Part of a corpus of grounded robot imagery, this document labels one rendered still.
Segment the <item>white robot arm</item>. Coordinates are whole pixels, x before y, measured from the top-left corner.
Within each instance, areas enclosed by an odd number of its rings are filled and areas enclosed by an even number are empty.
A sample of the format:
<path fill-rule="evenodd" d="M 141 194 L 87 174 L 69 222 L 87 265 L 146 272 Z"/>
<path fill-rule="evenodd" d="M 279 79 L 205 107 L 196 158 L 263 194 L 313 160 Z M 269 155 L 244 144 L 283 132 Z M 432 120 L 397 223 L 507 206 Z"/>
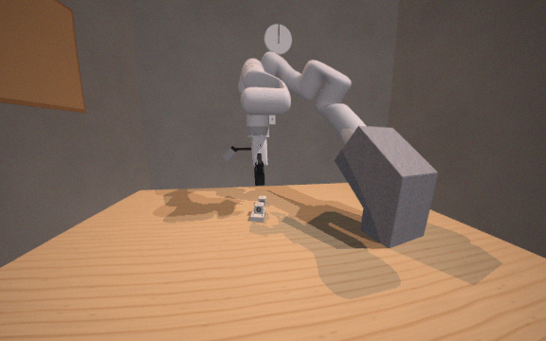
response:
<path fill-rule="evenodd" d="M 347 105 L 341 104 L 351 87 L 351 80 L 314 60 L 306 64 L 301 74 L 273 52 L 266 52 L 261 62 L 249 59 L 243 65 L 238 89 L 246 112 L 247 135 L 269 135 L 269 116 L 282 116 L 290 109 L 289 91 L 310 101 L 324 80 L 315 110 L 326 119 L 345 146 L 358 126 L 366 126 Z"/>

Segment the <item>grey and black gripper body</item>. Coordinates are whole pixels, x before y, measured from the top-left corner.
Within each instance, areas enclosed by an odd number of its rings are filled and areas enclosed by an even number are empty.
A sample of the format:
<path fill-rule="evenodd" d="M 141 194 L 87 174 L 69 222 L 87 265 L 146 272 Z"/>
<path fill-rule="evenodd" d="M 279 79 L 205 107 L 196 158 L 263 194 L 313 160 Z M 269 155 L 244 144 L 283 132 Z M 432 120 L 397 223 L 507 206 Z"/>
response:
<path fill-rule="evenodd" d="M 247 137 L 251 137 L 251 153 L 252 153 L 252 161 L 253 166 L 255 167 L 255 163 L 257 161 L 258 165 L 258 159 L 257 154 L 262 154 L 262 163 L 264 162 L 264 165 L 267 166 L 267 142 L 266 138 L 269 137 L 269 135 L 248 135 Z"/>

